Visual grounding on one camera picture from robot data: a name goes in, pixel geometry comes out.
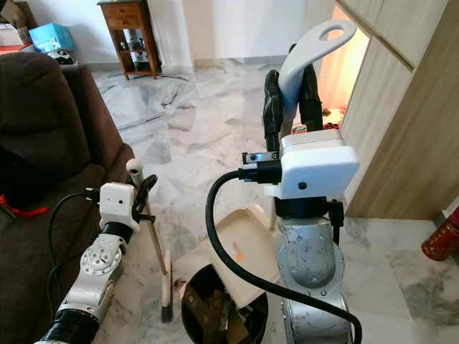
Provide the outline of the dark brown sofa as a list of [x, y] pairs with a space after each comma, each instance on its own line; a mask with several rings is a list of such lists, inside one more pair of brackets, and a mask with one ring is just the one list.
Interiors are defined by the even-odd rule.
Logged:
[[134, 157], [92, 73], [38, 52], [0, 56], [2, 225], [0, 344], [33, 344], [58, 302], [48, 276], [68, 288], [79, 256], [99, 230], [88, 188], [128, 180]]

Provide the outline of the black round bin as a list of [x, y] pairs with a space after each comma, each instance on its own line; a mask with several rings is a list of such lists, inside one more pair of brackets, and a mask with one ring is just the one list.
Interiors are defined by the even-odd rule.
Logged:
[[268, 321], [266, 295], [238, 308], [212, 265], [186, 284], [181, 321], [194, 344], [261, 344]]

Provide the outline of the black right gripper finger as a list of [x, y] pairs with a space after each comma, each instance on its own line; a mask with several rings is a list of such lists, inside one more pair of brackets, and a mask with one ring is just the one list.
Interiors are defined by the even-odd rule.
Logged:
[[301, 124], [307, 132], [323, 129], [323, 111], [318, 94], [317, 75], [312, 63], [305, 66], [301, 78], [301, 85], [296, 94], [296, 105], [301, 114]]
[[263, 137], [266, 150], [279, 150], [280, 125], [283, 121], [283, 95], [278, 84], [278, 70], [271, 70], [265, 76], [265, 100], [263, 100]]

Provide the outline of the light wood wardrobe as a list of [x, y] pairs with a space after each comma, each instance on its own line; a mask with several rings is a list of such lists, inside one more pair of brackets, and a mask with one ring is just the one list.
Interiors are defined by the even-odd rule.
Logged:
[[335, 16], [368, 39], [360, 62], [319, 65], [354, 76], [341, 133], [361, 166], [345, 213], [436, 219], [459, 200], [459, 0], [307, 0], [308, 29]]

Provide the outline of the blue box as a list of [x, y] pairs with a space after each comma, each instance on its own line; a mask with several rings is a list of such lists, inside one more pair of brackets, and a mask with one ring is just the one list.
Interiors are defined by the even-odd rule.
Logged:
[[47, 53], [52, 50], [75, 52], [75, 40], [66, 26], [48, 23], [29, 30], [32, 43], [37, 52]]

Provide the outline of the dark wooden side table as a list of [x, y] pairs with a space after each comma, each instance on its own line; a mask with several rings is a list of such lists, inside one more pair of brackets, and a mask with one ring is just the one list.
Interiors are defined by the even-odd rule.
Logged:
[[146, 0], [100, 0], [98, 6], [125, 79], [157, 77], [161, 60]]

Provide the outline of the red cylinder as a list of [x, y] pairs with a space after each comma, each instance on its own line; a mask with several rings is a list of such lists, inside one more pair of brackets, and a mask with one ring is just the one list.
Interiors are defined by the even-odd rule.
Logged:
[[436, 262], [459, 252], [459, 215], [450, 216], [422, 243], [422, 253]]

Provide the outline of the brown cardboard box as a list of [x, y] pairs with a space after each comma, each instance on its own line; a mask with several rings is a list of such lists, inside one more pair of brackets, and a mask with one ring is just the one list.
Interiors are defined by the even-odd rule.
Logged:
[[1, 0], [0, 22], [28, 29], [37, 26], [29, 3], [25, 0]]

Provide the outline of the white broom with pink shaft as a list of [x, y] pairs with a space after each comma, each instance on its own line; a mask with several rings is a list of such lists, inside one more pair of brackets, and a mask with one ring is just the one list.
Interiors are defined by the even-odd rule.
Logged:
[[[148, 198], [150, 198], [150, 192], [152, 187], [158, 181], [158, 177], [155, 174], [144, 176], [143, 174], [143, 163], [137, 158], [131, 158], [126, 163], [126, 169], [131, 177], [133, 183], [134, 174], [142, 174], [144, 177], [143, 186], [141, 188], [135, 188], [136, 197], [133, 204], [133, 215], [136, 219], [136, 206], [138, 204], [148, 204]], [[147, 222], [138, 223], [140, 227], [146, 230], [151, 237], [152, 247], [155, 249], [158, 265], [161, 270], [161, 321], [163, 323], [171, 323], [173, 321], [174, 314], [174, 302], [173, 302], [173, 262], [171, 262], [170, 250], [164, 249], [161, 246], [161, 236], [158, 235], [156, 225]]]

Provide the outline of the beige dustpan with loop handle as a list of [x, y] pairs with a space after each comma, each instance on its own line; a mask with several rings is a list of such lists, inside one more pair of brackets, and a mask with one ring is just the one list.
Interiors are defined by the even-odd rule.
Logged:
[[[278, 69], [283, 95], [280, 141], [290, 135], [292, 125], [301, 124], [296, 94], [305, 66], [323, 59], [353, 39], [355, 23], [330, 19], [309, 29], [289, 50]], [[280, 170], [240, 169], [232, 179], [265, 186], [281, 181]], [[327, 302], [345, 309], [341, 294], [344, 258], [336, 236], [344, 223], [339, 196], [279, 199], [268, 196], [273, 212], [244, 211], [217, 223], [211, 239], [211, 263], [240, 307], [266, 294], [269, 286], [289, 289], [312, 301]]]

